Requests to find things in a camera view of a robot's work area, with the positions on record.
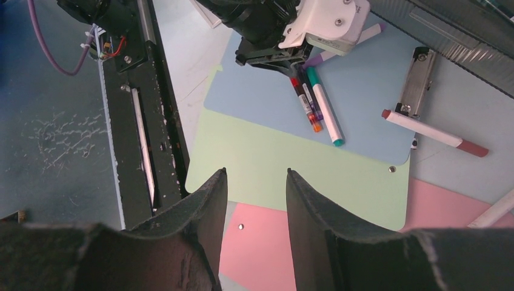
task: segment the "pink paper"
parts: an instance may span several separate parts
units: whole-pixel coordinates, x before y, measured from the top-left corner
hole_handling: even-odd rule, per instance
[[[409,183],[402,232],[466,227],[490,206],[417,179]],[[493,227],[514,227],[514,216],[506,214]],[[223,237],[219,270],[250,291],[296,290],[286,212],[239,203]]]

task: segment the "cable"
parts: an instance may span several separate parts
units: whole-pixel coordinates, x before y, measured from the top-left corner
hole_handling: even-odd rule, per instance
[[[82,51],[82,55],[77,63],[77,66],[72,72],[68,72],[64,70],[53,58],[52,54],[50,53],[50,50],[47,47],[47,44],[45,42],[45,39],[43,38],[43,34],[41,33],[41,29],[39,28],[39,22],[38,17],[36,15],[36,7],[34,5],[34,0],[27,0],[28,3],[28,10],[30,12],[30,20],[32,22],[32,26],[34,27],[34,32],[36,33],[36,37],[38,38],[39,45],[41,46],[41,49],[43,49],[43,53],[46,55],[48,61],[52,64],[52,66],[59,72],[67,75],[67,76],[75,76],[80,71],[82,64],[84,63],[85,57],[87,56],[87,52],[89,51],[89,47],[91,45],[91,42],[93,42],[93,38],[95,37],[95,29],[96,24],[93,24],[91,26],[91,30],[89,31],[89,36],[87,38],[87,41],[85,42],[84,50]]]
[[[119,45],[118,45],[118,49],[117,49],[114,53],[105,53],[105,55],[106,55],[106,56],[108,56],[108,57],[110,57],[110,58],[112,58],[112,57],[114,57],[114,56],[119,55],[119,53],[121,52],[121,47],[122,47],[124,44],[125,44],[125,45],[127,45],[127,39],[125,38],[125,36],[122,36],[122,37],[121,37],[121,40],[120,40],[120,42],[119,42]]]

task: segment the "screw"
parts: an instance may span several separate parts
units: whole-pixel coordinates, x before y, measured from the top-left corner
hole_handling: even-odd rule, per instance
[[[402,105],[401,110],[403,112],[410,112],[410,105]]]

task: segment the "blue paper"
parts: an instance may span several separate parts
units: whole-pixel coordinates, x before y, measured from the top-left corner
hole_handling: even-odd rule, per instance
[[[379,23],[368,17],[366,27]],[[290,80],[284,75],[235,63],[241,37],[233,33],[204,106],[256,124],[332,146],[324,127],[312,130]],[[317,67],[318,76],[345,137],[341,150],[393,165],[407,161],[414,132],[382,118],[396,107],[414,49],[421,44],[388,25],[345,57]],[[314,49],[311,56],[320,50]]]

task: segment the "light green mat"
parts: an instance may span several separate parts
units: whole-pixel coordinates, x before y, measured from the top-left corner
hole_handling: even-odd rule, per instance
[[[389,164],[216,113],[201,112],[186,189],[227,168],[229,200],[285,210],[287,168],[348,211],[392,230],[406,219],[410,158]]]

